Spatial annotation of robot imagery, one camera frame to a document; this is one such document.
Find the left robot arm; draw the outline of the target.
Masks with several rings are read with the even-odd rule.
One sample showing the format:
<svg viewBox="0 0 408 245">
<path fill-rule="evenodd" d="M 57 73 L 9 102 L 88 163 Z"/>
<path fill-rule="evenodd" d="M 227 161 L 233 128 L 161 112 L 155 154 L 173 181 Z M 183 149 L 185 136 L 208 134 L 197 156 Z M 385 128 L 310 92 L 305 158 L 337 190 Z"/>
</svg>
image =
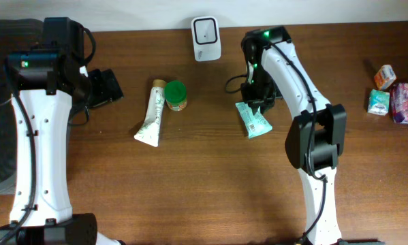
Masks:
<svg viewBox="0 0 408 245">
<path fill-rule="evenodd" d="M 91 32 L 68 17 L 44 20 L 41 42 L 3 64 L 16 118 L 16 193 L 0 244 L 112 244 L 94 214 L 76 214 L 67 189 L 67 133 L 77 113 L 123 97 L 107 69 L 87 70 Z"/>
</svg>

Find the teal wet wipes pack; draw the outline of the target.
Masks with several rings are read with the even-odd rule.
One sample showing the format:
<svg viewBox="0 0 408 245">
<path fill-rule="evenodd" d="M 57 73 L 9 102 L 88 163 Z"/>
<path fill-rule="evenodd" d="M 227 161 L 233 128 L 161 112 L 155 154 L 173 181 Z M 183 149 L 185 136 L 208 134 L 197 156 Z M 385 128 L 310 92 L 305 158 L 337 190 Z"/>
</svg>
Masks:
<svg viewBox="0 0 408 245">
<path fill-rule="evenodd" d="M 272 125 L 260 112 L 254 114 L 252 109 L 244 102 L 238 102 L 235 106 L 245 124 L 249 139 L 261 136 L 272 130 Z"/>
</svg>

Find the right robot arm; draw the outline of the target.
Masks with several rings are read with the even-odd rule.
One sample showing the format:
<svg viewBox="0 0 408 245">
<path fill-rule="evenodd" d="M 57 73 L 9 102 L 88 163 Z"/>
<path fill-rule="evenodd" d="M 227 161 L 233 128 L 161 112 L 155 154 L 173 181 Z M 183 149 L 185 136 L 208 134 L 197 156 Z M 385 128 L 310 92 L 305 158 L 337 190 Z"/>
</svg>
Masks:
<svg viewBox="0 0 408 245">
<path fill-rule="evenodd" d="M 338 244 L 334 182 L 344 148 L 345 108 L 319 92 L 285 27 L 249 31 L 241 48 L 247 65 L 242 100 L 254 114 L 263 114 L 282 98 L 292 117 L 285 152 L 300 175 L 307 214 L 297 243 Z"/>
</svg>

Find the white floral tube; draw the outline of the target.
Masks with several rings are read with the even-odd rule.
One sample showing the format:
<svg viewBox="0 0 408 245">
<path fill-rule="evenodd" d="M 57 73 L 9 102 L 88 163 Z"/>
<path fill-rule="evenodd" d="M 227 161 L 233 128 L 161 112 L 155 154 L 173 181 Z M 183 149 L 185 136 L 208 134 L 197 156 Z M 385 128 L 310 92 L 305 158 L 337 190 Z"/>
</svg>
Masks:
<svg viewBox="0 0 408 245">
<path fill-rule="evenodd" d="M 166 100 L 164 93 L 165 87 L 166 82 L 164 80 L 153 80 L 144 122 L 138 132 L 134 135 L 135 140 L 153 147 L 158 147 L 159 145 L 161 117 Z"/>
</svg>

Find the green lid jar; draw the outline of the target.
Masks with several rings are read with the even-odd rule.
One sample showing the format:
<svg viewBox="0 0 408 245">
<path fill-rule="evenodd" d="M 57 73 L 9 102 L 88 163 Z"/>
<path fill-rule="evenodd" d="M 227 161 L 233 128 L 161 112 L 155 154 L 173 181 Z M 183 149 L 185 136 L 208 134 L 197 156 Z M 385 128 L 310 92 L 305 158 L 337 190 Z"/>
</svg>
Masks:
<svg viewBox="0 0 408 245">
<path fill-rule="evenodd" d="M 173 111 L 181 111 L 187 106 L 187 89 L 185 85 L 174 80 L 166 84 L 164 89 L 166 103 Z"/>
</svg>

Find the orange small tissue pack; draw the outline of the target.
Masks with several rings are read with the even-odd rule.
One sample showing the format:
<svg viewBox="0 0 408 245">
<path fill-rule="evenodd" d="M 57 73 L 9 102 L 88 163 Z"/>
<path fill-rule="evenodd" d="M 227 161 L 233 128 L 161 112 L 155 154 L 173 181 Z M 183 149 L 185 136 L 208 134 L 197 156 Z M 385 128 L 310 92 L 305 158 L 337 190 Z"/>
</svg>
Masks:
<svg viewBox="0 0 408 245">
<path fill-rule="evenodd" d="M 374 81 L 381 91 L 386 90 L 396 80 L 396 74 L 391 65 L 383 65 L 375 74 Z"/>
</svg>

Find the red purple tissue pack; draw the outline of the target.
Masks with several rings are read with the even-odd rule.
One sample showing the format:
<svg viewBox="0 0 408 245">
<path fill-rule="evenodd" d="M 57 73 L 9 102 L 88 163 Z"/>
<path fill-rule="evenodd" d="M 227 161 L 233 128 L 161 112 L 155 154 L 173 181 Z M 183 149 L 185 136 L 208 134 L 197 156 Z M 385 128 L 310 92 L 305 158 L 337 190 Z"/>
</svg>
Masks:
<svg viewBox="0 0 408 245">
<path fill-rule="evenodd" d="M 393 121 L 408 124 L 408 83 L 394 85 L 391 90 Z"/>
</svg>

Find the small teal gum box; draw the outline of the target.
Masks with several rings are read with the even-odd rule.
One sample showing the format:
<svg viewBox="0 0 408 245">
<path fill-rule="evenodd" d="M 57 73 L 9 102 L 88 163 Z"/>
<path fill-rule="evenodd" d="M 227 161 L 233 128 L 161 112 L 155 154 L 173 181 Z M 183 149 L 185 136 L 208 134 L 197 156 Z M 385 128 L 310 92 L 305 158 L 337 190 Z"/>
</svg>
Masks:
<svg viewBox="0 0 408 245">
<path fill-rule="evenodd" d="M 368 113 L 385 116 L 389 112 L 389 106 L 390 94 L 388 92 L 375 89 L 370 92 L 367 106 Z"/>
</svg>

